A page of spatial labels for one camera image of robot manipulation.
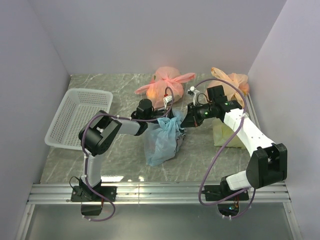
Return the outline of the blue printed plastic bag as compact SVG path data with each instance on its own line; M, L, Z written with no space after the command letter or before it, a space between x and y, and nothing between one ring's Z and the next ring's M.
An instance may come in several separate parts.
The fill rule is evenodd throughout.
M173 117L162 117L158 123L149 123L144 132L144 155L147 165L154 167L175 157L179 151L187 130L181 127L183 113L173 110Z

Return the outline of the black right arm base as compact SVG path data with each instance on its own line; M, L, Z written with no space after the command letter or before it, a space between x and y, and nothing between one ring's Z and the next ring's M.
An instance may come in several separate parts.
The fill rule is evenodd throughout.
M236 192L238 192L238 190L230 190L228 186L222 187L221 185L205 185L201 194L204 195L206 202L216 202L235 194ZM240 201L248 200L248 192L241 192L240 194L227 199L227 201L230 201L231 203L219 203L217 205L218 212L225 217L237 216L240 212Z

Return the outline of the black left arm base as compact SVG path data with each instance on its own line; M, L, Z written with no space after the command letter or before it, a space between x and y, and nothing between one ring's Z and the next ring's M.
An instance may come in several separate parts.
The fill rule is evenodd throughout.
M101 186L96 191L114 202L117 195L116 186ZM72 203L81 203L81 214L84 216L92 217L99 216L102 213L105 200L93 193L89 189L83 189L80 186L75 186L72 191L70 201Z

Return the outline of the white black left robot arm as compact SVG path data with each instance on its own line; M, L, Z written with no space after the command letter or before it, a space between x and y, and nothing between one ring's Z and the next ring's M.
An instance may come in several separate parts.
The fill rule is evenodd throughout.
M111 115L103 110L94 115L78 135L84 154L83 173L78 182L85 198L95 201L100 197L103 154L116 136L140 136L147 130L149 123L157 124L158 119L163 117L174 117L172 105L164 109L155 109L151 100L147 98L139 101L130 117Z

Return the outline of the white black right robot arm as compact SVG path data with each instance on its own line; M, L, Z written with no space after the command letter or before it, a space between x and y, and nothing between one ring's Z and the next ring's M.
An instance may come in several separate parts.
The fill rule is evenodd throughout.
M187 106L182 128L200 126L205 119L217 118L231 128L250 155L246 170L224 177L220 194L226 200L233 199L238 190L259 189L287 178L288 150L284 144L274 143L246 116L236 100L228 100L221 85L207 89L208 103L198 102L200 92L192 86L188 94L193 102Z

